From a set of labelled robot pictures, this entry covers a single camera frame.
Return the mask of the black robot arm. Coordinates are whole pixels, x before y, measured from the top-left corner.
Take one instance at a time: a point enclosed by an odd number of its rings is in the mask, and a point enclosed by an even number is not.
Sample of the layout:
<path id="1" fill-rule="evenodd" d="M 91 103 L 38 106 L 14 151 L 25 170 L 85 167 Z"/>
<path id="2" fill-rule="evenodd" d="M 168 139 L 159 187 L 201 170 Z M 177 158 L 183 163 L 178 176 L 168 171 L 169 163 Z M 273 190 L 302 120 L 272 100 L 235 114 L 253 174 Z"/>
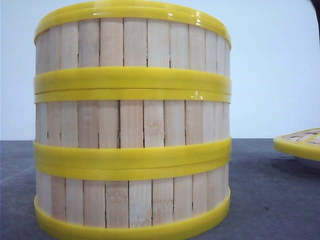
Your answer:
<path id="1" fill-rule="evenodd" d="M 318 30 L 320 31 L 320 0 L 311 0 L 311 2 L 317 17 Z"/>

